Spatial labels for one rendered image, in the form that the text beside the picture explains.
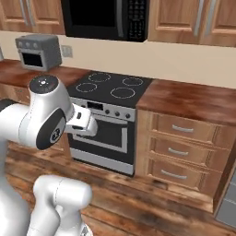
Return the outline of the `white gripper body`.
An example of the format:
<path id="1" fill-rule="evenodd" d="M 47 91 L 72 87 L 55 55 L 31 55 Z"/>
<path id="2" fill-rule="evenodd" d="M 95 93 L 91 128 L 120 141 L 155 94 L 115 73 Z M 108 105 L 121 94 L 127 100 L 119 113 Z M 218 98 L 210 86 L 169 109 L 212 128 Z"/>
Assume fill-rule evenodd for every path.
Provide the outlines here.
<path id="1" fill-rule="evenodd" d="M 82 115 L 73 130 L 81 136 L 95 136 L 98 131 L 97 121 L 92 115 Z"/>

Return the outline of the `black microwave oven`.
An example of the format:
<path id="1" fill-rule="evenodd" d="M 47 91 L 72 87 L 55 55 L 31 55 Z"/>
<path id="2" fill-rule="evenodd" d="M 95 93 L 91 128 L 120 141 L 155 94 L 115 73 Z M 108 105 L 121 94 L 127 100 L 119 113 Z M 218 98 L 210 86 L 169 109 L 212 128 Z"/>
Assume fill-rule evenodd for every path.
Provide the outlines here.
<path id="1" fill-rule="evenodd" d="M 143 42 L 150 0 L 61 0 L 67 37 Z"/>

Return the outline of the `black microwave door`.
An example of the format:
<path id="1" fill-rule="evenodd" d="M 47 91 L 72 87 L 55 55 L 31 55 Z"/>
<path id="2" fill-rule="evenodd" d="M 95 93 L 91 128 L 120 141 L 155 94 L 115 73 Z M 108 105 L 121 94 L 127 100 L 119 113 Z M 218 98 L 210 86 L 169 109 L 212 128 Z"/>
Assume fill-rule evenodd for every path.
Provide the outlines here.
<path id="1" fill-rule="evenodd" d="M 116 0 L 61 0 L 65 35 L 74 38 L 127 40 L 127 2 L 123 0 L 124 36 L 118 36 Z"/>

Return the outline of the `black oven door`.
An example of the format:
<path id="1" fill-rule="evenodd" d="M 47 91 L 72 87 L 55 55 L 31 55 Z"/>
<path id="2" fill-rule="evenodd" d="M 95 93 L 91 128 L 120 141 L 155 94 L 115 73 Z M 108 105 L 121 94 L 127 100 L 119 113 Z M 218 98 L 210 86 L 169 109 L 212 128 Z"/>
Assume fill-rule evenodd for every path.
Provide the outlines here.
<path id="1" fill-rule="evenodd" d="M 134 164 L 135 124 L 113 124 L 96 120 L 95 136 L 68 135 L 70 148 L 86 151 L 108 159 Z"/>

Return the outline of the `steel oven bottom drawer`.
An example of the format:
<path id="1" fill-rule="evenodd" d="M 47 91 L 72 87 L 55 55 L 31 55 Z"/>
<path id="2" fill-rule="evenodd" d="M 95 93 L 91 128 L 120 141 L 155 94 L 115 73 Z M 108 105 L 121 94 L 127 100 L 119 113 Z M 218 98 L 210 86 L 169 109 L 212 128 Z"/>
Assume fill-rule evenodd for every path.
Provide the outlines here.
<path id="1" fill-rule="evenodd" d="M 132 164 L 124 163 L 115 159 L 104 158 L 95 154 L 88 153 L 86 151 L 70 148 L 71 156 L 74 159 L 85 161 L 90 164 L 107 168 L 109 170 L 118 171 L 123 174 L 132 176 L 135 173 L 134 166 Z"/>

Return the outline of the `black glass hob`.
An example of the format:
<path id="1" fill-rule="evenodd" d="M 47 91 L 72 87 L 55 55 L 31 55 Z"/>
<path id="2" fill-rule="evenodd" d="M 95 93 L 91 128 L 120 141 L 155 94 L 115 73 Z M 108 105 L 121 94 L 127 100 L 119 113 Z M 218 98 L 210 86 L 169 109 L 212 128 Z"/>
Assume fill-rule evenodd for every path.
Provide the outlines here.
<path id="1" fill-rule="evenodd" d="M 73 98 L 135 108 L 152 78 L 91 71 L 67 87 Z"/>

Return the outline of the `grey toaster oven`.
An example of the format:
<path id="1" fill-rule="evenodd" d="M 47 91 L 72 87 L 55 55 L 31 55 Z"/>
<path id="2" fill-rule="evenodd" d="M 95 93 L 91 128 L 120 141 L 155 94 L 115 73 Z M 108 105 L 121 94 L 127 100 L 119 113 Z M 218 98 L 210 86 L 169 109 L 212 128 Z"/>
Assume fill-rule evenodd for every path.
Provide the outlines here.
<path id="1" fill-rule="evenodd" d="M 26 69 L 49 71 L 62 63 L 56 35 L 29 34 L 15 38 L 15 42 L 21 64 Z"/>

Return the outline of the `wooden drawer front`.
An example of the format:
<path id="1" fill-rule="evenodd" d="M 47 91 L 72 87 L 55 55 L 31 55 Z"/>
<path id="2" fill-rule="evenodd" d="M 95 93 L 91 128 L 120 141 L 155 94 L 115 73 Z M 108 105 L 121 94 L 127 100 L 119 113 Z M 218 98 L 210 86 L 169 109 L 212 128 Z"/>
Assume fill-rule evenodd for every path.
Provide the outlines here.
<path id="1" fill-rule="evenodd" d="M 162 174 L 160 170 L 178 175 L 186 175 L 187 179 L 173 178 Z M 168 162 L 160 159 L 150 159 L 148 161 L 147 174 L 163 182 L 178 184 L 209 196 L 215 195 L 221 178 L 221 173 L 217 171 L 200 171 L 187 166 L 180 166 L 176 162 Z"/>
<path id="2" fill-rule="evenodd" d="M 148 118 L 149 129 L 152 132 L 189 139 L 195 142 L 208 143 L 219 148 L 227 148 L 223 134 L 221 134 L 221 129 L 216 124 L 154 112 L 151 112 Z M 177 131 L 172 129 L 172 124 L 185 128 L 194 128 L 194 131 L 193 133 Z"/>
<path id="3" fill-rule="evenodd" d="M 168 148 L 185 152 L 188 151 L 189 154 L 187 156 L 176 155 L 170 153 Z M 182 160 L 215 171 L 223 171 L 230 154 L 230 152 L 226 149 L 202 147 L 180 140 L 169 140 L 156 137 L 150 138 L 149 151 L 155 155 L 162 155 L 169 158 Z"/>

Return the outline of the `wooden cupboard door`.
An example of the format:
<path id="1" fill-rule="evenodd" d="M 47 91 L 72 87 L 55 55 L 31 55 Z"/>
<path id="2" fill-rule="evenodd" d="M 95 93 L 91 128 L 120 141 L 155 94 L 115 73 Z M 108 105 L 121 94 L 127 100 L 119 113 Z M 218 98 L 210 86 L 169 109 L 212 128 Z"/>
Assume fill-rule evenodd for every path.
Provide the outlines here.
<path id="1" fill-rule="evenodd" d="M 19 0 L 0 0 L 0 23 L 2 30 L 27 31 L 21 14 Z"/>
<path id="2" fill-rule="evenodd" d="M 236 0 L 217 0 L 212 30 L 204 36 L 210 0 L 202 23 L 200 44 L 210 46 L 236 47 Z"/>
<path id="3" fill-rule="evenodd" d="M 61 0 L 30 0 L 35 27 L 32 30 L 44 34 L 65 34 Z"/>
<path id="4" fill-rule="evenodd" d="M 148 41 L 192 43 L 199 0 L 150 0 Z"/>

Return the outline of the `steel dishwasher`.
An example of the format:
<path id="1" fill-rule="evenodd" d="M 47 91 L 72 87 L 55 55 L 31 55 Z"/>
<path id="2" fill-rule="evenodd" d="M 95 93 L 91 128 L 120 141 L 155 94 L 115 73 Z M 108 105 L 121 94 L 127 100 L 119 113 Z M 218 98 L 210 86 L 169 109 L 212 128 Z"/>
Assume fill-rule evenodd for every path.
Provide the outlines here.
<path id="1" fill-rule="evenodd" d="M 234 172 L 223 197 L 216 220 L 236 229 L 236 172 Z"/>

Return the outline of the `grey wall outlet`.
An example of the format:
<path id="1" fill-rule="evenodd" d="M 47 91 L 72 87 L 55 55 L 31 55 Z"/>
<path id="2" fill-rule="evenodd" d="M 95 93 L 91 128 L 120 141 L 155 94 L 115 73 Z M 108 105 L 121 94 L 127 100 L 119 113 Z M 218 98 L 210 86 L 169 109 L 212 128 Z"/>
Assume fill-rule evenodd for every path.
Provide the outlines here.
<path id="1" fill-rule="evenodd" d="M 63 57 L 73 57 L 73 50 L 72 47 L 69 45 L 62 45 L 61 46 L 61 50 L 62 50 L 62 56 Z"/>

